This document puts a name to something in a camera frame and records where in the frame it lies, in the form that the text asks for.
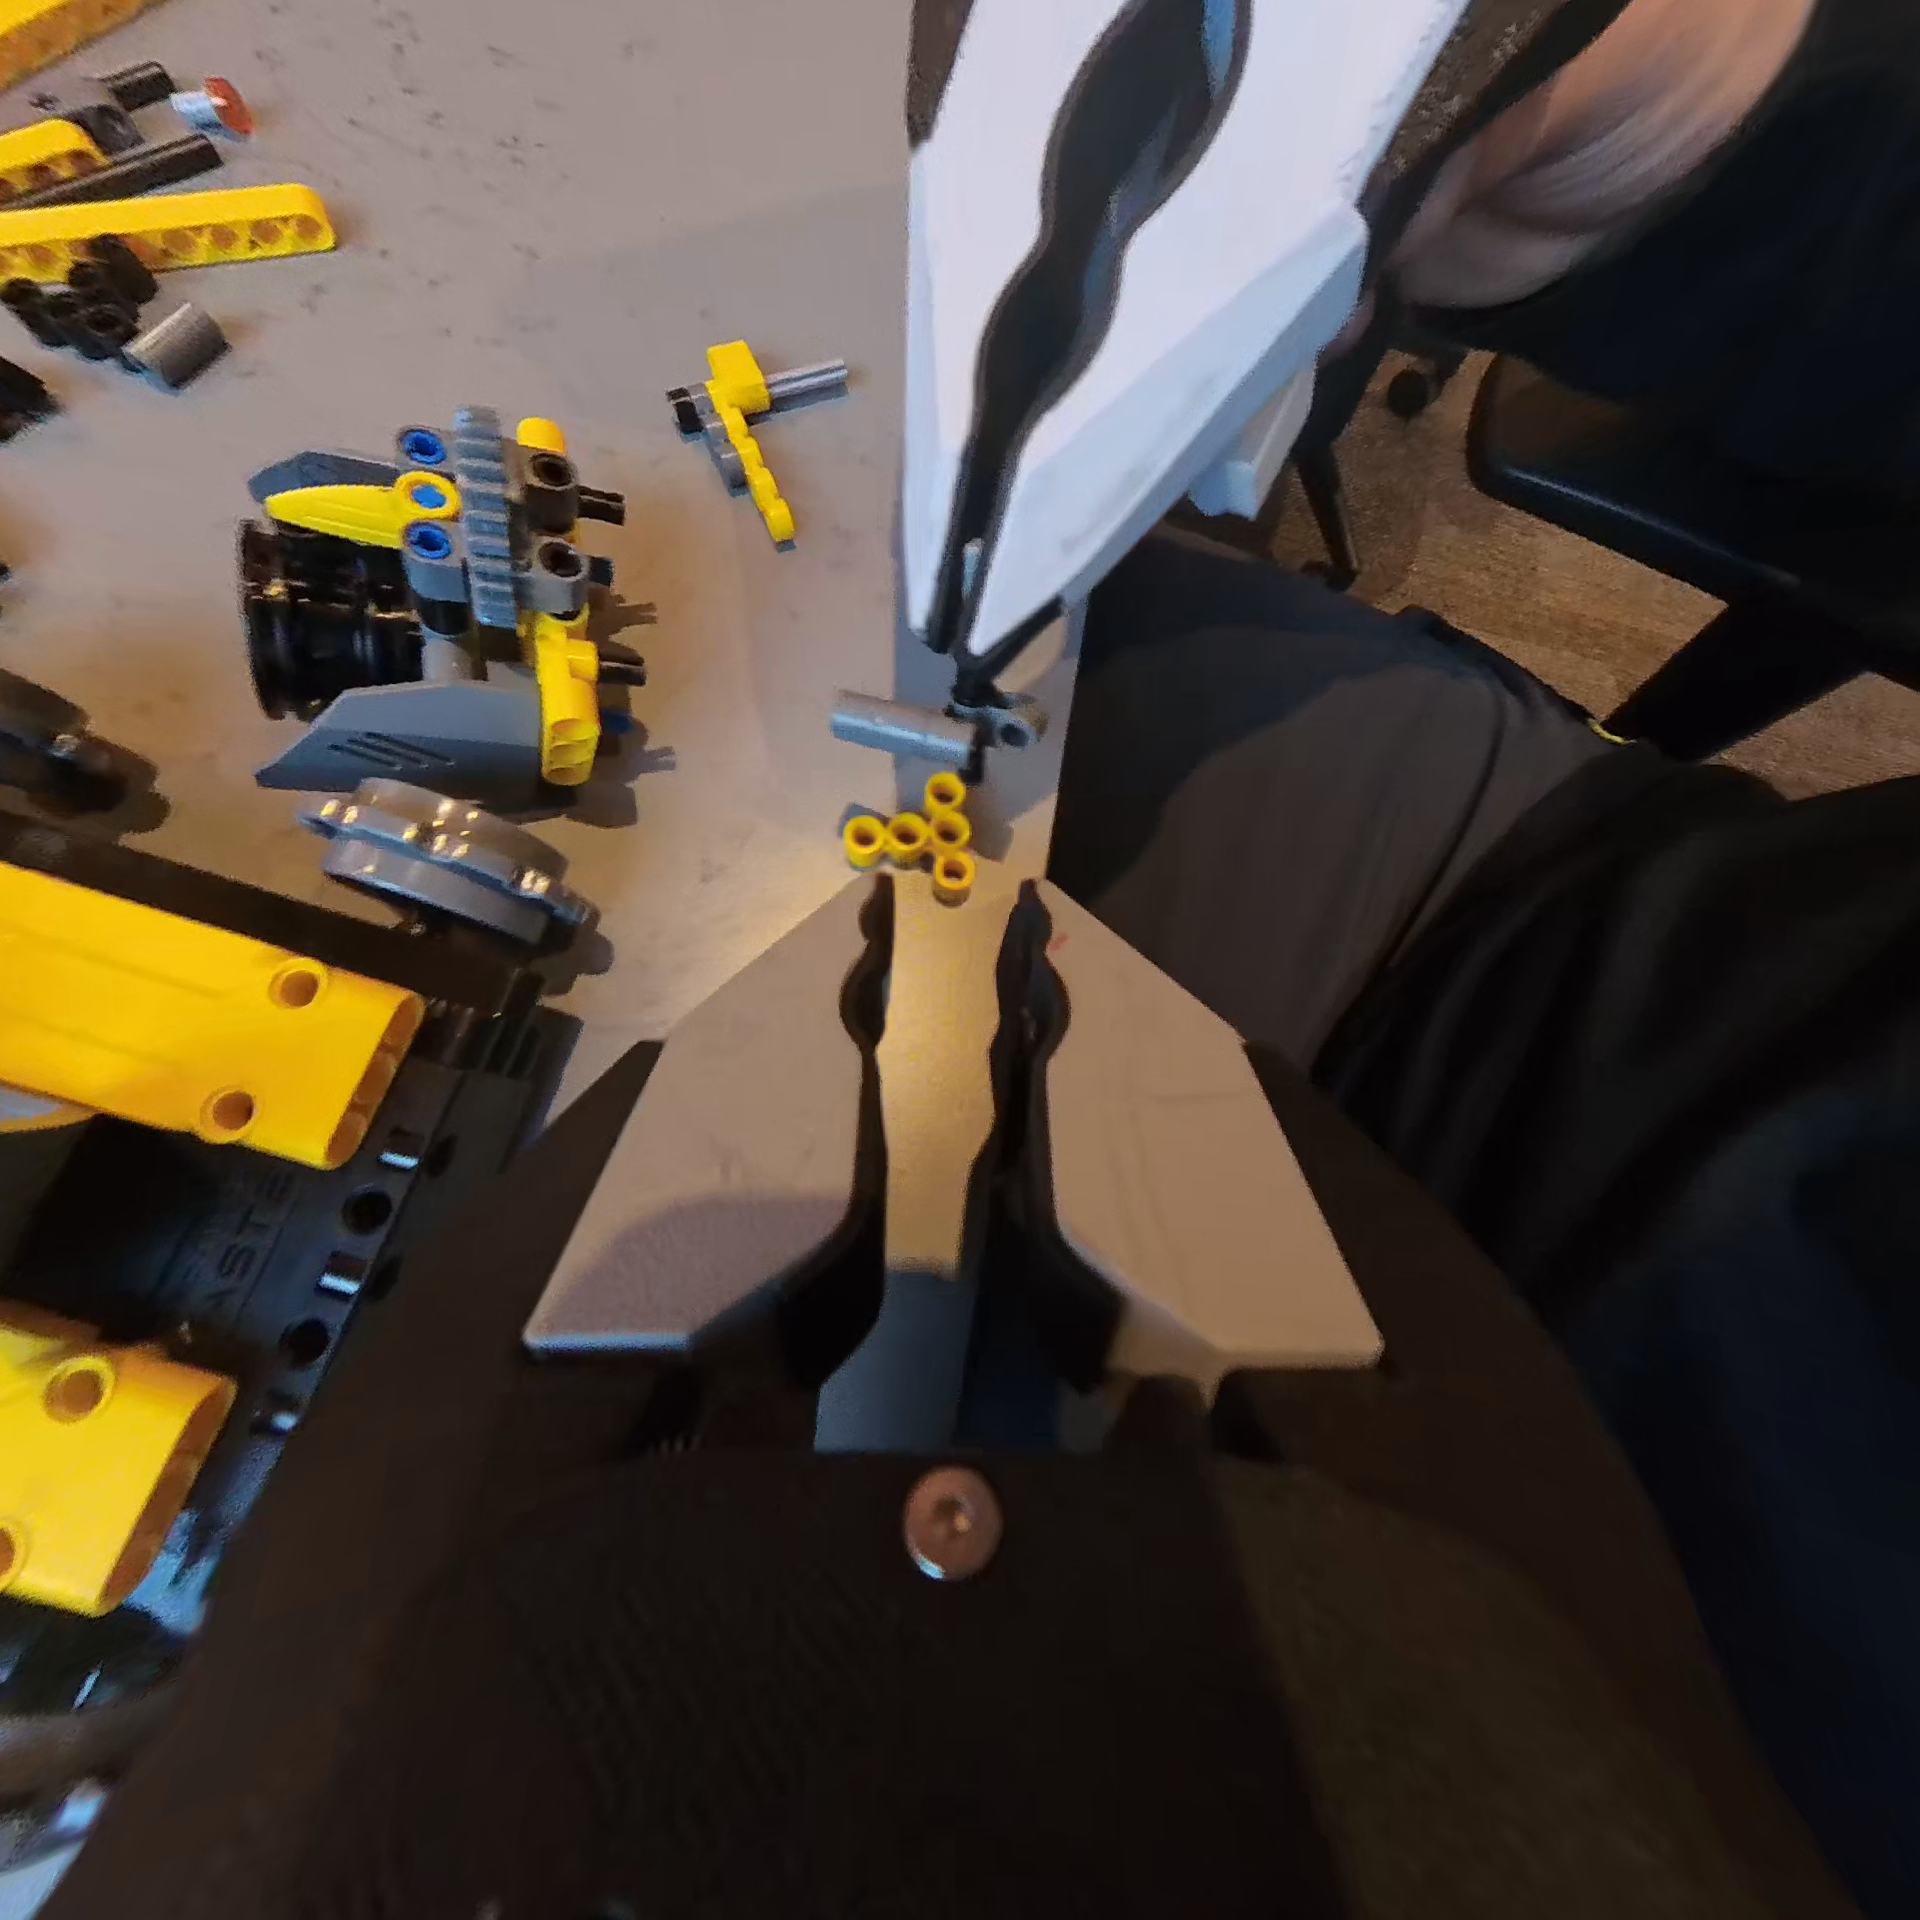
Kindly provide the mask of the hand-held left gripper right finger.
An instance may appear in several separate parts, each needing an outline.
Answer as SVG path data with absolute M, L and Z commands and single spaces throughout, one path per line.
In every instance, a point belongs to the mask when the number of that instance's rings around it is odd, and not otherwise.
M 1056 882 L 1015 894 L 1041 1345 L 1077 1390 L 1369 1370 L 1384 1340 L 1235 1026 Z

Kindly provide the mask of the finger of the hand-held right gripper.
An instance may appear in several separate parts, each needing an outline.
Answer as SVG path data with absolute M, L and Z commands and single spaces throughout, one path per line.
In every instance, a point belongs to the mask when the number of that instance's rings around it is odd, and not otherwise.
M 1002 475 L 1058 359 L 1015 345 L 1013 294 L 1044 249 L 1056 130 L 1111 0 L 922 0 L 908 31 L 908 359 L 900 606 L 965 649 Z
M 1013 294 L 1058 359 L 1002 475 L 971 670 L 997 670 L 1338 336 L 1359 192 L 1436 0 L 1120 3 L 1056 130 L 1048 238 Z

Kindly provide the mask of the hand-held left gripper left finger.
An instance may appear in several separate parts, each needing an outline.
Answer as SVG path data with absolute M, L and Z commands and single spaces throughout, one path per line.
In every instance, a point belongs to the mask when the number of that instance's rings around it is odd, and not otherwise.
M 535 1356 L 689 1356 L 772 1321 L 793 1375 L 874 1325 L 897 882 L 859 878 L 672 1034 L 529 1321 Z

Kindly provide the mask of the small yellow toy beam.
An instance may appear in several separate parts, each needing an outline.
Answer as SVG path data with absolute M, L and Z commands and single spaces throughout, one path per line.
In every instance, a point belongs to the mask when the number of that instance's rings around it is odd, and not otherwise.
M 848 388 L 843 359 L 765 366 L 748 339 L 706 345 L 706 378 L 663 388 L 685 445 L 702 445 L 728 492 L 748 496 L 772 548 L 797 536 L 793 508 L 759 445 L 769 417 L 807 409 Z

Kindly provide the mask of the small yellow angled connector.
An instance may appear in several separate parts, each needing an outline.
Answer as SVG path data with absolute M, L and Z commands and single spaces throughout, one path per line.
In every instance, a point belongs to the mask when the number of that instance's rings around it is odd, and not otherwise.
M 971 787 L 962 774 L 930 774 L 922 801 L 890 815 L 848 810 L 839 854 L 848 869 L 926 876 L 935 902 L 965 902 L 980 878 Z

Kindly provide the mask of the small grey axle piece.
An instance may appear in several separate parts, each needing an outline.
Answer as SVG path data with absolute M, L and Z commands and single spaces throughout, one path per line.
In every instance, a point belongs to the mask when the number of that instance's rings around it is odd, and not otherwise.
M 976 754 L 971 721 L 854 688 L 834 699 L 830 733 L 859 747 L 926 757 L 949 768 L 962 768 Z

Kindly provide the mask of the pile of toy parts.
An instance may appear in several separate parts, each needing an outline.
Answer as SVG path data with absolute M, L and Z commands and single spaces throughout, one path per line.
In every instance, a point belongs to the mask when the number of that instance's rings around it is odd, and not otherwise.
M 340 243 L 306 182 L 218 182 L 227 147 L 257 135 L 223 73 L 185 89 L 164 62 L 120 62 L 29 109 L 0 135 L 0 299 L 45 353 L 181 393 L 229 339 L 194 299 L 154 308 L 164 274 Z

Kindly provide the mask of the person's right forearm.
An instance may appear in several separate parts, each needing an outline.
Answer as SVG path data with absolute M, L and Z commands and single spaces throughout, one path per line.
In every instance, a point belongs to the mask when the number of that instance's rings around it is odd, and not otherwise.
M 1706 182 L 1489 327 L 1566 388 L 1778 475 L 1914 496 L 1914 62 L 1796 83 Z

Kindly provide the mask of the person's right hand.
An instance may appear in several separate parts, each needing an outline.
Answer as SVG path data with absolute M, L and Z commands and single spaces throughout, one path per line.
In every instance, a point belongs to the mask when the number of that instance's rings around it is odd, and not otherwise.
M 1443 161 L 1389 257 L 1401 299 L 1489 308 L 1574 274 L 1730 136 L 1810 11 L 1810 0 L 1628 3 Z

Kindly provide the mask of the person's black top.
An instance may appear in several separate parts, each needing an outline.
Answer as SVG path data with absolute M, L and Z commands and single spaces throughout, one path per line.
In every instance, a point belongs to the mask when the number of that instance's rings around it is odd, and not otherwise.
M 1920 782 L 1607 747 L 1312 1078 L 1566 1341 L 1867 1914 L 1920 1845 Z

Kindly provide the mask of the black office chair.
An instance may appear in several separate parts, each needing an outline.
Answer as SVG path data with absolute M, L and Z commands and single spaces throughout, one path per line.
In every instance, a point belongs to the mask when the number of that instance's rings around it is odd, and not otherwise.
M 1701 762 L 1852 679 L 1920 684 L 1914 496 L 1744 470 L 1673 417 L 1494 357 L 1469 414 L 1475 492 L 1701 589 L 1691 634 L 1611 733 Z

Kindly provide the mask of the yellow black toy vehicle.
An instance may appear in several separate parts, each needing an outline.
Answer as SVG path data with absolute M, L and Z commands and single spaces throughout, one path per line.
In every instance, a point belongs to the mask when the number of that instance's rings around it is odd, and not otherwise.
M 300 807 L 395 912 L 89 827 L 130 757 L 5 675 L 5 1867 L 170 1708 L 223 1559 L 470 1145 L 539 1118 L 545 996 L 600 909 L 564 854 L 395 778 Z

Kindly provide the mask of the yellow grey wheel assembly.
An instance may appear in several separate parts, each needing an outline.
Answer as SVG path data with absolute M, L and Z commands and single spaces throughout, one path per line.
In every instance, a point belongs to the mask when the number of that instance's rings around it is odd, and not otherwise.
M 623 492 L 588 488 L 551 417 L 459 406 L 395 453 L 300 448 L 247 480 L 235 589 L 249 688 L 300 737 L 262 789 L 347 794 L 374 778 L 506 815 L 572 807 L 615 684 L 646 659 L 595 634 Z

